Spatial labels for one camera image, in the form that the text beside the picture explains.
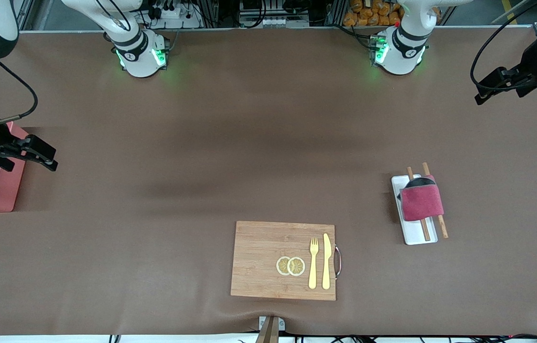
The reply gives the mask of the dark red cloth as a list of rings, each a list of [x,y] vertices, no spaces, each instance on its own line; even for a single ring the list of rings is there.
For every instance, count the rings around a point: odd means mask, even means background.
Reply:
[[[399,191],[397,199],[401,202],[403,218],[407,222],[445,214],[438,185],[431,174],[409,181]]]

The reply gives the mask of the brown wooden chopstick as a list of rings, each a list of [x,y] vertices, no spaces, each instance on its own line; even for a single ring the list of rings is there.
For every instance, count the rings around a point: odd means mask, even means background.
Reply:
[[[431,173],[430,173],[429,165],[427,164],[427,162],[423,162],[422,166],[423,166],[423,171],[424,171],[425,176],[430,175]],[[442,230],[443,238],[448,239],[449,235],[448,235],[448,232],[447,232],[447,228],[446,228],[446,224],[445,224],[445,220],[444,220],[444,215],[438,215],[437,219],[438,219],[438,223],[440,225],[440,230]]]
[[[414,180],[414,178],[415,178],[414,177],[414,172],[412,171],[412,168],[410,166],[407,167],[407,176],[408,176],[408,180],[410,180],[410,181]],[[429,236],[429,230],[428,230],[428,227],[427,227],[426,220],[421,219],[421,220],[419,220],[419,222],[421,223],[421,226],[422,226],[424,239],[425,239],[426,242],[429,242],[430,241],[430,236]]]

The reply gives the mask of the pile of orange items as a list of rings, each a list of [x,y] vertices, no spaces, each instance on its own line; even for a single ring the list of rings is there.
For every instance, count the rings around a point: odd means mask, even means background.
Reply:
[[[395,26],[404,17],[404,8],[396,0],[347,0],[342,25]]]

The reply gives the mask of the white rectangular tray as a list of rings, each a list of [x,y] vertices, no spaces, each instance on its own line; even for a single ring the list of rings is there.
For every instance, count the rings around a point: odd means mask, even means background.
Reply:
[[[436,233],[436,224],[434,223],[433,218],[425,218],[429,240],[425,239],[425,231],[423,230],[420,220],[414,222],[404,220],[402,202],[398,197],[401,190],[408,184],[409,181],[410,179],[406,174],[393,176],[391,178],[393,197],[397,206],[397,215],[403,231],[404,242],[406,245],[436,243],[438,242],[438,234]]]

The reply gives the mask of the white power strip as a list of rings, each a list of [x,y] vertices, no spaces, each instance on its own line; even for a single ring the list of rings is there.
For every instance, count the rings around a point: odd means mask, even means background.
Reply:
[[[190,1],[147,0],[147,7],[141,13],[150,29],[205,28],[201,9]]]

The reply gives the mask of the golden knife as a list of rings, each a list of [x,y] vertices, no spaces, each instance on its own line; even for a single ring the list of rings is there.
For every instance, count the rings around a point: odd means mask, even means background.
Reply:
[[[328,290],[331,288],[331,271],[330,271],[330,259],[332,257],[332,244],[331,239],[327,233],[323,234],[324,242],[324,264],[322,273],[322,288]]]

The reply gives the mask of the wooden cutting board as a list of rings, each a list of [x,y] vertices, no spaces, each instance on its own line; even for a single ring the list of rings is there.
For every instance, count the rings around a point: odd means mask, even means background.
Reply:
[[[331,288],[328,290],[322,288],[324,233],[329,235],[332,244]],[[316,237],[319,244],[317,287],[314,290],[308,287],[312,237]],[[333,224],[238,221],[230,293],[236,297],[336,301],[336,252]],[[297,277],[279,274],[276,262],[282,256],[302,258],[305,272]]]

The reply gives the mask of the golden fork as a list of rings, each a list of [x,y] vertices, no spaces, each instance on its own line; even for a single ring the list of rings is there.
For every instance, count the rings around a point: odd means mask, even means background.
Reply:
[[[310,261],[310,272],[308,276],[308,287],[309,289],[314,290],[317,287],[317,267],[316,267],[316,257],[319,252],[318,239],[312,237],[310,241],[309,252],[311,255]]]

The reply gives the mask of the metal bracket with wooden strut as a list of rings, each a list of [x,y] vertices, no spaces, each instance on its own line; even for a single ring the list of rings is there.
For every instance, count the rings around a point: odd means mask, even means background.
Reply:
[[[259,317],[259,334],[255,343],[279,343],[285,331],[285,320],[274,315]]]

